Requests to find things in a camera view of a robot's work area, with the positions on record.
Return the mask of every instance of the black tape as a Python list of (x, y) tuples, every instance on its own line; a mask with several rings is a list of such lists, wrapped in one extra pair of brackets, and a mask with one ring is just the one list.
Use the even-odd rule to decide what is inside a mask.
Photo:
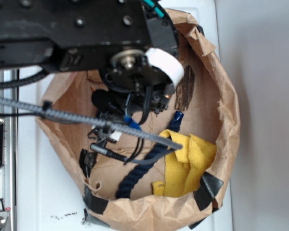
[(198, 29), (198, 31), (199, 31), (201, 34), (203, 34), (203, 36), (204, 36), (204, 30), (203, 30), (203, 27), (200, 26), (200, 25), (197, 25), (197, 29)]
[(87, 165), (84, 163), (86, 154), (88, 153), (87, 150), (82, 149), (80, 152), (80, 157), (79, 157), (79, 166), (82, 169), (83, 174), (87, 177)]
[(103, 214), (108, 205), (108, 200), (94, 196), (88, 186), (85, 186), (83, 201), (91, 211), (97, 214)]
[(110, 228), (110, 225), (106, 224), (105, 222), (103, 222), (99, 218), (96, 218), (95, 216), (92, 216), (90, 213), (87, 212), (86, 209), (84, 209), (84, 213), (85, 213), (86, 222), (89, 222), (89, 223), (92, 223), (92, 224), (95, 224), (95, 225), (99, 225), (99, 226), (103, 226), (103, 227), (106, 227), (106, 228)]
[(217, 195), (223, 182), (208, 172), (205, 172), (200, 180), (200, 187), (194, 191), (194, 198), (200, 211), (207, 208)]
[(189, 227), (189, 229), (194, 229), (194, 228), (196, 228), (201, 222), (203, 222), (204, 221), (204, 219), (202, 219), (202, 220), (200, 220), (200, 221), (198, 221), (198, 222), (196, 222), (196, 223), (194, 223), (194, 224), (191, 224), (191, 225), (189, 225), (188, 227)]
[(79, 166), (86, 178), (90, 177), (91, 170), (96, 164), (97, 153), (89, 153), (82, 149), (79, 157)]

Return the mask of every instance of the white tape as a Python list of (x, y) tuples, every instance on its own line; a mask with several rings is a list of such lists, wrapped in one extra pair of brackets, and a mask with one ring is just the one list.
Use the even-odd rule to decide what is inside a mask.
[(145, 53), (149, 64), (163, 71), (172, 80), (175, 87), (184, 76), (184, 68), (181, 63), (171, 54), (159, 49), (150, 48)]

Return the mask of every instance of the navy blue rope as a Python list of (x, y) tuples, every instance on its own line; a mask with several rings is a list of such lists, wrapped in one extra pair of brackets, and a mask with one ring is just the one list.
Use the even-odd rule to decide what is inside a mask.
[[(180, 130), (181, 121), (183, 118), (183, 113), (177, 111), (174, 115), (174, 118), (170, 122), (168, 129), (178, 132)], [(162, 144), (156, 144), (154, 148), (145, 156), (146, 159), (151, 159), (155, 155), (165, 151), (167, 149), (166, 146)], [(123, 179), (123, 181), (119, 185), (119, 189), (116, 192), (116, 198), (129, 198), (131, 194), (131, 190), (138, 183), (138, 181), (153, 167), (154, 164), (151, 165), (137, 165), (135, 168), (130, 171), (130, 173)]]

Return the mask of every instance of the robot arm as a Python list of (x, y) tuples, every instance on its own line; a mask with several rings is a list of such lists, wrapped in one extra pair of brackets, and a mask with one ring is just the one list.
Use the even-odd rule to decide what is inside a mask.
[(124, 102), (133, 95), (131, 112), (167, 109), (184, 74), (177, 47), (157, 1), (0, 1), (0, 69), (99, 69), (111, 94)]

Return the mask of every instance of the black cable tie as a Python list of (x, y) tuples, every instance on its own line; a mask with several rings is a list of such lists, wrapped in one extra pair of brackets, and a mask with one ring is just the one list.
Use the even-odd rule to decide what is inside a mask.
[(51, 102), (51, 101), (49, 101), (49, 100), (45, 100), (44, 102), (43, 102), (43, 106), (42, 106), (42, 113), (40, 114), (40, 117), (42, 118), (42, 119), (46, 119), (46, 111), (48, 110), (48, 109), (51, 109), (53, 107), (53, 103)]

